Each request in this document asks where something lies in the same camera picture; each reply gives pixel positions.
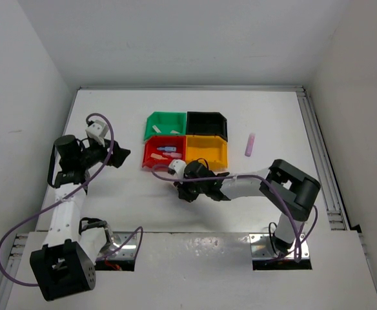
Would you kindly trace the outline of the orange correction tape dispenser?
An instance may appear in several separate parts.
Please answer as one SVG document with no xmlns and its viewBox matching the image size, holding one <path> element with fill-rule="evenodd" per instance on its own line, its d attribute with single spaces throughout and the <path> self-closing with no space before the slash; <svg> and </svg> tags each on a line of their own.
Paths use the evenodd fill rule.
<svg viewBox="0 0 377 310">
<path fill-rule="evenodd" d="M 151 157 L 151 158 L 154 158 L 154 159 L 156 159 L 156 160 L 165 160 L 165 158 L 164 158 L 163 156 L 159 155 L 159 154 L 154 154 L 154 153 L 152 153 L 152 154 L 150 155 L 150 157 Z"/>
</svg>

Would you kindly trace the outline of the beige white mini stapler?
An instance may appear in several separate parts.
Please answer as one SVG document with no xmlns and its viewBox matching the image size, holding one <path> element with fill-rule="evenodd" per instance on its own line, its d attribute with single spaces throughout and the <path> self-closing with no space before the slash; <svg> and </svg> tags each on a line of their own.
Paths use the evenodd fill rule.
<svg viewBox="0 0 377 310">
<path fill-rule="evenodd" d="M 154 132 L 161 134 L 161 130 L 156 125 L 153 125 L 152 129 L 154 130 Z"/>
</svg>

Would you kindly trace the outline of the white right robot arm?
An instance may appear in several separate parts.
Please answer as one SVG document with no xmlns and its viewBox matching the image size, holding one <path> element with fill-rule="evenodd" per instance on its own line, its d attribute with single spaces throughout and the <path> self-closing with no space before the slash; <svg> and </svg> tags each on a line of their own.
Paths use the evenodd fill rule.
<svg viewBox="0 0 377 310">
<path fill-rule="evenodd" d="M 199 160 L 185 163 L 172 160 L 168 173 L 178 177 L 174 182 L 178 197 L 193 202 L 201 194 L 214 201 L 231 201 L 246 197 L 265 197 L 281 216 L 271 237 L 274 253 L 285 256 L 309 219 L 321 185 L 318 180 L 285 160 L 274 160 L 266 177 L 257 174 L 234 175 L 214 173 Z"/>
</svg>

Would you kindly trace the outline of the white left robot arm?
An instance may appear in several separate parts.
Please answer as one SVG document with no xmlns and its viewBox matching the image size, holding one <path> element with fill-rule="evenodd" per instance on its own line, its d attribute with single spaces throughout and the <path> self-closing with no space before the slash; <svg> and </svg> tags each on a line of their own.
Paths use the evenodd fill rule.
<svg viewBox="0 0 377 310">
<path fill-rule="evenodd" d="M 105 161 L 118 168 L 130 151 L 116 141 L 88 141 L 84 148 L 70 134 L 54 142 L 61 170 L 51 181 L 58 205 L 42 248 L 30 255 L 30 266 L 46 301 L 93 290 L 97 256 L 111 243 L 107 222 L 81 215 L 88 192 L 86 182 L 94 165 Z"/>
</svg>

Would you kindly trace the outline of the yellow plastic bin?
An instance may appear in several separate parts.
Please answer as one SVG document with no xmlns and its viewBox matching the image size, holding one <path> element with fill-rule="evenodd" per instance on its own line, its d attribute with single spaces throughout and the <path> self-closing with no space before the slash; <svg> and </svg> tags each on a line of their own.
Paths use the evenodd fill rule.
<svg viewBox="0 0 377 310">
<path fill-rule="evenodd" d="M 212 171 L 228 168 L 227 142 L 219 136 L 186 136 L 185 161 L 190 163 L 199 158 L 207 161 Z"/>
</svg>

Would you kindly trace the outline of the red plastic bin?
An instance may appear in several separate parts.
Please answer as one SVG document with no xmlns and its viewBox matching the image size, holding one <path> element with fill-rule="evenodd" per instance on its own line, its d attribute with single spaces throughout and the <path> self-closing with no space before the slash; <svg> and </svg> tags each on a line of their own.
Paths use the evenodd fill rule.
<svg viewBox="0 0 377 310">
<path fill-rule="evenodd" d="M 185 160 L 186 151 L 186 137 L 185 136 L 152 136 L 145 142 L 143 153 L 143 168 L 152 168 L 157 164 L 168 165 L 172 160 L 178 160 L 174 158 L 168 158 L 163 155 L 164 152 L 157 150 L 158 147 L 176 147 L 177 153 L 181 153 L 183 157 L 180 160 Z M 159 154 L 165 158 L 165 160 L 156 160 L 151 158 L 150 155 Z"/>
</svg>

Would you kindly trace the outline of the black plastic bin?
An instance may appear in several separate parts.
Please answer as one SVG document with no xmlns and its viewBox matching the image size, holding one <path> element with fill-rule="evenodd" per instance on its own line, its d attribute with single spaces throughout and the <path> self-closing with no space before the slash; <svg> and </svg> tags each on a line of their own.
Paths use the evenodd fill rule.
<svg viewBox="0 0 377 310">
<path fill-rule="evenodd" d="M 186 135 L 219 136 L 228 141 L 227 119 L 220 112 L 187 112 Z"/>
</svg>

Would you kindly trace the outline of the green plastic bin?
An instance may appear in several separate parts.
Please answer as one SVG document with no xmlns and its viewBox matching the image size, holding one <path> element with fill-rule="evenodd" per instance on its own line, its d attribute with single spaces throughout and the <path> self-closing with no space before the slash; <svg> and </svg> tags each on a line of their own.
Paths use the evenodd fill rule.
<svg viewBox="0 0 377 310">
<path fill-rule="evenodd" d="M 152 126 L 156 125 L 161 134 L 154 132 Z M 160 112 L 155 111 L 147 117 L 144 133 L 144 140 L 152 136 L 181 136 L 186 134 L 187 113 L 186 112 Z M 171 130 L 176 130 L 181 134 L 171 134 Z"/>
</svg>

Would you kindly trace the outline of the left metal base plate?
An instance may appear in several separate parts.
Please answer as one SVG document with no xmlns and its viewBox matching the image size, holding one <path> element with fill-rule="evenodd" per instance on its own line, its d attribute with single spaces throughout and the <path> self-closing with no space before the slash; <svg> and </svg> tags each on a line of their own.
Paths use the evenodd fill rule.
<svg viewBox="0 0 377 310">
<path fill-rule="evenodd" d="M 137 250 L 138 235 L 126 242 L 130 235 L 131 232 L 113 232 L 110 237 L 111 243 L 105 245 L 97 257 L 101 258 L 110 253 L 107 260 L 132 260 Z"/>
</svg>

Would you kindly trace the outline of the metal base plate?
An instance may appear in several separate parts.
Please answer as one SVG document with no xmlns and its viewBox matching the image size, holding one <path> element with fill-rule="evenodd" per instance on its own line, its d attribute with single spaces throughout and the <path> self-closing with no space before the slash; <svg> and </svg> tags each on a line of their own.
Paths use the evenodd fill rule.
<svg viewBox="0 0 377 310">
<path fill-rule="evenodd" d="M 132 260 L 137 250 L 138 235 L 126 242 L 130 235 L 131 232 L 113 232 L 110 237 L 111 243 L 105 245 L 97 257 L 101 258 L 110 253 L 107 260 Z"/>
<path fill-rule="evenodd" d="M 300 235 L 302 260 L 308 260 L 310 258 L 309 246 L 307 245 L 306 239 L 305 234 Z M 249 242 L 253 260 L 274 260 L 281 254 L 279 250 L 273 248 L 268 233 L 250 233 Z"/>
</svg>

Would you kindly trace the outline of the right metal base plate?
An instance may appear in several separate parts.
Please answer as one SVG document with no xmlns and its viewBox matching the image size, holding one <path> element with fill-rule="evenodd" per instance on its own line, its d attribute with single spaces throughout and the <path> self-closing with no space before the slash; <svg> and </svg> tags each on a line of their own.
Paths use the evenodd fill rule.
<svg viewBox="0 0 377 310">
<path fill-rule="evenodd" d="M 302 260 L 308 260 L 310 258 L 309 246 L 307 245 L 306 239 L 305 234 L 300 235 Z M 268 233 L 250 233 L 249 242 L 253 260 L 274 260 L 281 254 L 279 250 L 273 248 Z"/>
</svg>

